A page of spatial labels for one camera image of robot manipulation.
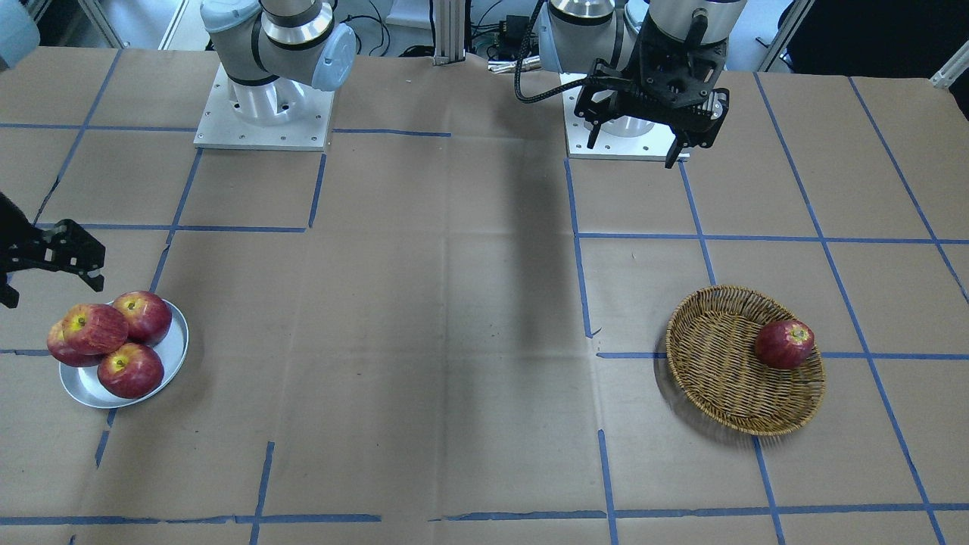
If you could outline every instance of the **apple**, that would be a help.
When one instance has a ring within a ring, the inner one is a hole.
[[[68,346],[88,356],[113,352],[128,339],[128,322],[111,305],[74,305],[63,322]]]
[[[158,388],[165,367],[150,346],[126,342],[98,365],[98,381],[119,398],[134,400]]]
[[[93,368],[101,363],[101,356],[89,356],[77,352],[64,339],[64,322],[58,320],[47,334],[47,350],[58,362],[72,368]]]
[[[754,341],[754,353],[764,365],[795,369],[814,350],[814,332],[798,320],[778,320],[761,328]]]
[[[169,333],[172,310],[162,298],[149,291],[122,294],[111,303],[128,322],[128,338],[148,345],[158,344]]]

